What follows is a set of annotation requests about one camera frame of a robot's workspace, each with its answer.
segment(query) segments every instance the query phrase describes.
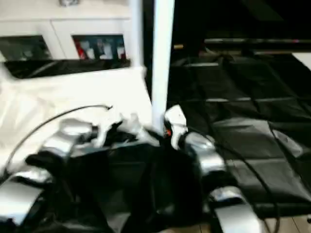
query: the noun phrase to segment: chrome part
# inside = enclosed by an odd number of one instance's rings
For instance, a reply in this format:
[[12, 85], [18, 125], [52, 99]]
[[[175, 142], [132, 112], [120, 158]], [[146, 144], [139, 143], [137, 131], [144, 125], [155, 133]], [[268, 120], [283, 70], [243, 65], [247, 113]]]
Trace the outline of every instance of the chrome part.
[[40, 151], [49, 151], [66, 160], [70, 157], [72, 148], [78, 144], [79, 139], [79, 135], [67, 135], [62, 132], [56, 132], [43, 144]]
[[60, 122], [59, 131], [67, 135], [83, 135], [89, 138], [92, 134], [92, 124], [73, 118], [64, 119]]
[[224, 233], [261, 233], [261, 224], [248, 204], [222, 207], [215, 214]]
[[226, 170], [223, 158], [217, 153], [213, 143], [206, 137], [191, 132], [185, 139], [186, 148], [194, 150], [200, 164], [202, 175], [208, 175], [212, 171]]
[[0, 188], [0, 217], [20, 226], [43, 189], [7, 180]]
[[231, 198], [239, 198], [241, 200], [245, 200], [240, 189], [234, 186], [227, 186], [215, 189], [210, 193], [210, 196], [212, 196], [215, 201], [224, 201]]
[[45, 169], [35, 166], [28, 167], [27, 169], [28, 170], [15, 173], [12, 177], [23, 177], [40, 184], [52, 181], [52, 175]]
[[92, 124], [71, 118], [62, 120], [59, 128], [40, 150], [50, 151], [65, 160], [69, 159], [73, 147], [79, 144], [81, 137], [88, 140], [93, 132]]

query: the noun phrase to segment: white pole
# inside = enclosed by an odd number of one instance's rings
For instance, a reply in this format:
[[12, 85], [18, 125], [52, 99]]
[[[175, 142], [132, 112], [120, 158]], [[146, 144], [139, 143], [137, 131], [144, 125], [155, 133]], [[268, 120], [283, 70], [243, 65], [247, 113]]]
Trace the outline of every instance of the white pole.
[[152, 123], [164, 134], [175, 0], [155, 0], [152, 68]]
[[132, 66], [143, 66], [142, 0], [130, 0]]

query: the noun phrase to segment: black fabric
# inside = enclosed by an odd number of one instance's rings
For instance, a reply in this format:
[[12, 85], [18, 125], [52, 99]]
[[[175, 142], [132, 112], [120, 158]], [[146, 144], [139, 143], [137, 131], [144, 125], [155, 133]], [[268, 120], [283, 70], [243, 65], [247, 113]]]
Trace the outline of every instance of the black fabric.
[[[282, 216], [310, 214], [310, 71], [287, 55], [218, 63], [172, 67], [168, 107], [180, 104], [187, 125], [241, 154], [271, 189]], [[258, 216], [275, 217], [255, 175], [235, 154], [218, 152]], [[98, 152], [68, 165], [75, 193], [91, 203], [90, 218], [107, 232], [158, 232], [212, 220], [195, 160], [165, 140], [158, 148]], [[61, 227], [70, 221], [59, 220]]]
[[[188, 125], [246, 158], [271, 188], [282, 215], [310, 213], [308, 68], [290, 55], [276, 55], [220, 59], [216, 67], [172, 67], [170, 74], [168, 107], [180, 104]], [[219, 151], [258, 214], [274, 216], [251, 171]]]
[[40, 151], [38, 154], [29, 155], [25, 162], [30, 166], [46, 169], [49, 173], [59, 177], [65, 169], [66, 161], [60, 156], [49, 151]]

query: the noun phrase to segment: silver metallic object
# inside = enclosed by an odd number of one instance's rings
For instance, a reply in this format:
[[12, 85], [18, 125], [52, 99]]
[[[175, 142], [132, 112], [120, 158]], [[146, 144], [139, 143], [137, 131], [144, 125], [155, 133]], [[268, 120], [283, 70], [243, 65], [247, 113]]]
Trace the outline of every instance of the silver metallic object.
[[8, 179], [0, 187], [0, 217], [20, 226], [42, 192], [42, 188]]
[[73, 147], [79, 144], [81, 139], [90, 139], [92, 132], [92, 124], [88, 122], [65, 119], [60, 123], [59, 130], [44, 142], [40, 150], [52, 152], [67, 160]]
[[211, 171], [225, 170], [223, 158], [206, 137], [192, 132], [187, 135], [185, 143], [191, 145], [191, 150], [195, 152], [202, 175], [208, 175]]
[[[76, 119], [66, 119], [59, 130], [46, 140], [41, 151], [49, 151], [65, 162], [70, 158], [74, 146], [91, 139], [92, 124]], [[25, 183], [23, 178], [35, 183]], [[16, 226], [23, 224], [31, 208], [45, 191], [43, 184], [52, 181], [52, 175], [45, 169], [28, 166], [12, 175], [0, 186], [0, 217], [11, 219]]]
[[215, 210], [224, 233], [261, 233], [261, 224], [249, 204], [237, 204]]

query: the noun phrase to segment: white cabinet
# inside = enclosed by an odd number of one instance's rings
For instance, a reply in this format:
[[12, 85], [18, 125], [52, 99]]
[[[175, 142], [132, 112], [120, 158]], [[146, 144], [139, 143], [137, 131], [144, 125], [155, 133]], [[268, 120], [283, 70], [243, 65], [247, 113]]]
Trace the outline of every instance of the white cabinet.
[[49, 20], [0, 22], [0, 59], [65, 59]]
[[0, 0], [0, 61], [131, 59], [127, 0]]
[[127, 19], [52, 20], [67, 59], [130, 59]]

